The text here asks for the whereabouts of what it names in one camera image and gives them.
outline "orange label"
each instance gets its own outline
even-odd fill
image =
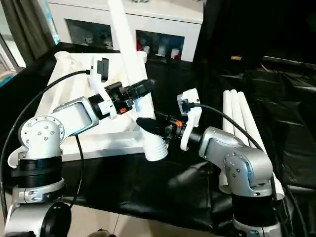
[[[181,121],[176,121],[177,127],[182,127],[182,122]]]
[[[126,108],[121,108],[120,113],[124,114],[126,112],[126,110],[127,110]]]

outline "white bracket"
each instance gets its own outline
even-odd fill
[[[188,116],[188,121],[186,123],[187,127],[184,130],[180,148],[183,151],[187,151],[188,148],[188,142],[189,142],[189,136],[193,130],[194,127],[198,127],[198,122],[202,114],[202,108],[201,107],[194,107],[191,108],[188,112],[183,111],[182,104],[185,103],[200,103],[199,97],[198,97],[198,91],[197,89],[191,89],[183,92],[181,95],[177,96],[180,112],[182,116]]]
[[[92,90],[96,94],[99,94],[103,99],[103,102],[98,104],[102,114],[105,115],[110,113],[110,119],[115,119],[118,116],[116,108],[104,89],[104,86],[101,82],[101,74],[97,73],[98,61],[102,61],[101,55],[96,55],[92,59],[92,67],[90,70],[90,75],[88,76],[89,83]]]

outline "curtain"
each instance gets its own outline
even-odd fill
[[[55,45],[38,1],[1,0],[13,39],[26,65]]]

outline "white pvc pipe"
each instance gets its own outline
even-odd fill
[[[225,90],[223,93],[223,113],[233,119],[233,110],[232,110],[232,99],[231,92],[229,90]],[[223,118],[223,131],[234,134],[234,126]],[[220,191],[231,194],[231,189],[228,185],[227,176],[222,171],[218,177],[218,188]]]
[[[262,142],[259,130],[257,128],[256,122],[252,116],[250,107],[247,103],[245,94],[243,92],[238,92],[238,102],[240,104],[240,110],[242,113],[242,118],[246,127],[247,133],[255,139],[255,141],[259,144],[265,154],[267,154],[266,148]],[[250,142],[250,146],[255,148],[255,145]],[[284,191],[281,185],[281,182],[276,178],[276,175],[273,173],[273,177],[276,184],[276,197],[278,200],[284,198]]]
[[[113,26],[118,38],[120,53],[122,55],[125,71],[130,85],[147,77],[144,67],[140,66],[136,47],[128,26],[126,14],[121,0],[108,0]],[[139,117],[155,119],[154,106],[151,95],[148,94],[135,101],[135,108]],[[144,141],[144,153],[149,161],[156,161],[167,156],[168,150],[164,140],[156,135],[141,129]]]
[[[233,119],[240,127],[246,130],[245,125],[243,123],[243,118],[242,118],[236,90],[231,90],[231,99],[232,99]],[[246,146],[249,146],[248,138],[242,132],[240,132],[236,127],[234,127],[234,134],[236,137],[241,139]]]
[[[239,102],[243,122],[244,122],[247,133],[249,133],[249,135],[252,136],[253,139],[256,140],[259,146],[263,149],[264,153],[267,153],[265,146],[263,145],[261,136],[259,134],[256,122],[252,116],[251,110],[247,103],[245,94],[243,92],[238,92],[237,95],[238,95],[238,102]],[[252,142],[249,142],[249,143],[251,147],[256,148],[256,146]]]
[[[231,92],[229,90],[225,90],[223,95],[223,113],[232,119],[233,110]],[[234,134],[234,126],[225,118],[223,118],[223,131]]]

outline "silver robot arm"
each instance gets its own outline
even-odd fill
[[[17,179],[12,205],[5,224],[5,236],[66,236],[71,212],[60,201],[65,182],[61,176],[60,144],[99,124],[99,120],[124,114],[133,101],[150,93],[153,80],[122,87],[120,82],[105,87],[108,101],[96,94],[62,104],[53,113],[26,121],[19,140],[26,149],[18,154]]]
[[[189,108],[199,103],[196,89],[177,97],[180,112],[188,122],[156,113],[157,120],[138,118],[143,129],[162,136],[166,142],[181,139],[181,149],[198,147],[200,157],[219,167],[227,176],[233,201],[233,224],[239,237],[281,237],[280,223],[273,207],[273,187],[270,182],[273,167],[261,150],[245,146],[236,136],[215,127],[200,131],[201,108]]]

